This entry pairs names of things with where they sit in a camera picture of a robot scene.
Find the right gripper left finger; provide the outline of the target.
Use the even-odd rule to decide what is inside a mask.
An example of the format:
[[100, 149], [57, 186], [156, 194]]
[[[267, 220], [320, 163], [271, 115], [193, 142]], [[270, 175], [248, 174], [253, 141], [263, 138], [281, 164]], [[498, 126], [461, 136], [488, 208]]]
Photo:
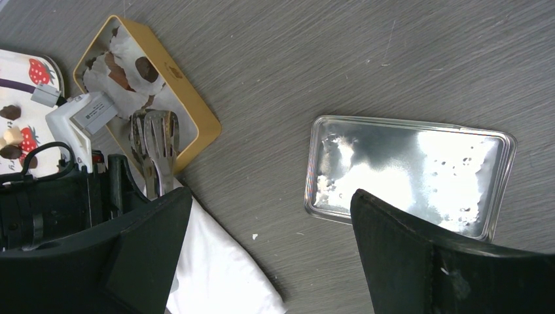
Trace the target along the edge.
[[177, 188], [43, 249], [1, 253], [1, 312], [163, 313], [191, 209]]

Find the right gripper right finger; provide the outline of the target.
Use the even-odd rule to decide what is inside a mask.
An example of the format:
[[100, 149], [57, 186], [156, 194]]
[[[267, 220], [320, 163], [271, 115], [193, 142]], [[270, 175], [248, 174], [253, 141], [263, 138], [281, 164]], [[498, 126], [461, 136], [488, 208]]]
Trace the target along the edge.
[[357, 190], [351, 222], [375, 313], [553, 313], [554, 255], [475, 240]]

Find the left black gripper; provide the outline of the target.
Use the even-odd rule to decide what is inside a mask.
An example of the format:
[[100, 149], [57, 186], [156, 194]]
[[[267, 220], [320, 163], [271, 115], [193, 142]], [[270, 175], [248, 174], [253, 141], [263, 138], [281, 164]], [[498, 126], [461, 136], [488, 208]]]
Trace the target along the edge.
[[1, 250], [33, 250], [120, 217], [149, 202], [136, 185], [127, 157], [92, 153], [93, 171], [59, 162], [42, 180], [1, 176]]

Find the silver tin lid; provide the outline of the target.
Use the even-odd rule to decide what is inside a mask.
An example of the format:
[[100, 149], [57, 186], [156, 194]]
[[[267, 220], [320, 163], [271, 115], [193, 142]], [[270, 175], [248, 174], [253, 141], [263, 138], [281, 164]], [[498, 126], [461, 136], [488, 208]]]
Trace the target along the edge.
[[349, 224], [354, 193], [490, 242], [516, 155], [506, 132], [454, 124], [323, 115], [315, 119], [304, 192], [312, 216]]

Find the metal tongs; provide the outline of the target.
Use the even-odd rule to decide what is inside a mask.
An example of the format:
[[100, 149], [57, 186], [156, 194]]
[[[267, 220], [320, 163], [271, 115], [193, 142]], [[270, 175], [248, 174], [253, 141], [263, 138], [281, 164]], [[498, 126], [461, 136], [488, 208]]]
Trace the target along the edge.
[[172, 111], [140, 109], [131, 115], [130, 141], [150, 200], [174, 189], [173, 168], [179, 148], [179, 121]]

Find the dark oval chocolate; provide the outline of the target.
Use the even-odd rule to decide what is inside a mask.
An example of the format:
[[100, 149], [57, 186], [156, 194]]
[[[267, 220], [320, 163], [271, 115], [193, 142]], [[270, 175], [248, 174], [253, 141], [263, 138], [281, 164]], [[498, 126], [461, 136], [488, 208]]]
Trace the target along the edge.
[[158, 71], [146, 56], [142, 56], [135, 60], [135, 68], [140, 77], [147, 82], [153, 83], [159, 77]]

